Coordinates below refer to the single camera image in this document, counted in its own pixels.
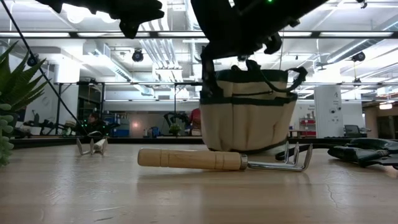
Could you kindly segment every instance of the garden tool bag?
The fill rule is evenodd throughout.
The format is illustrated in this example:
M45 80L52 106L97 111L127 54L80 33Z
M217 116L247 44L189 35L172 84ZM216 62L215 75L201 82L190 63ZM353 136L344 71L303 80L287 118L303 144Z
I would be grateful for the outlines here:
M201 93L201 133L212 151L255 153L286 143L297 101L291 91L307 71L293 68L298 78L287 88L288 71L260 70L247 60L248 71L233 67L215 72L220 95Z

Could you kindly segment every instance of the ceiling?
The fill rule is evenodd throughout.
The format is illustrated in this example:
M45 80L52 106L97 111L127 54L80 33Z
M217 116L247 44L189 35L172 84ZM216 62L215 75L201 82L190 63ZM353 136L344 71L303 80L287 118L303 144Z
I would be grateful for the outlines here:
M141 27L141 30L190 30L191 23L188 21L189 13L184 5L184 0L163 0L166 17L163 20L152 22ZM8 8L18 23L22 31L40 31L46 32L110 32L119 31L119 22L104 22L101 16L86 14L81 22L75 22L76 16L73 14L73 8L64 6L61 14L53 12L51 8L41 5L35 1L7 1ZM354 0L333 0L328 1L324 6L314 10L301 18L301 24L297 27L286 27L285 30L328 30L328 31L382 31L389 25L398 22L398 0L368 0L368 7L360 9L360 5ZM390 27L392 31L398 31L398 26ZM5 10L0 8L0 31L15 31L15 27L10 26L10 20ZM201 44L192 45L192 39L170 39L162 42L161 40L140 40L140 39L98 39L95 41L97 49L101 51L106 44L111 53L110 58L122 68L123 71L133 77L134 81L140 82L191 82L201 77L201 65L195 60L195 48L199 49ZM254 54L251 58L256 60L263 69L282 69L286 70L298 66L304 66L310 75L308 82L331 82L331 77L337 77L344 82L352 82L355 78L361 77L362 82L397 82L398 77L396 69L396 56L398 56L398 41L386 39L378 41L377 44L367 45L363 48L366 59L363 62L355 64L348 58L340 58L338 62L332 65L325 65L326 70L319 70L320 67L314 66L315 62L327 62L331 56L344 53L344 49L352 49L363 41L356 39L285 39L281 50L274 55L264 55L263 49ZM58 47L68 52L72 60L77 61L81 66L81 77L94 77L97 80L106 82L115 82L115 74L109 69L107 64L99 63L92 55L85 52L86 40L74 39L29 39L29 44L35 47ZM150 47L152 46L152 57L156 48L161 51L156 54L158 63L167 64L167 70L172 78L164 78L165 72L156 72L157 64L151 57ZM134 49L143 49L144 59L141 62L133 62L132 53ZM59 63L59 57L54 57L50 63ZM244 68L244 65L238 63L236 58L224 58L215 62L216 69L228 69L234 64ZM314 86L301 86L297 92L302 99L312 97ZM350 91L354 86L344 86L343 92ZM355 93L362 94L363 98L376 98L376 89L379 86L365 86L355 90ZM185 88L191 92L190 97L197 96L198 89Z

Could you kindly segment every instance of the table surface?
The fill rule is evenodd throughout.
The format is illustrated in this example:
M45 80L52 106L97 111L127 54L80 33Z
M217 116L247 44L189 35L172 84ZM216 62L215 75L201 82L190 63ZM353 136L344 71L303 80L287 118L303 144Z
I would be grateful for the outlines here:
M219 172L137 165L142 147L75 146L14 151L0 168L0 223L397 223L398 170L367 169L315 149L302 173Z

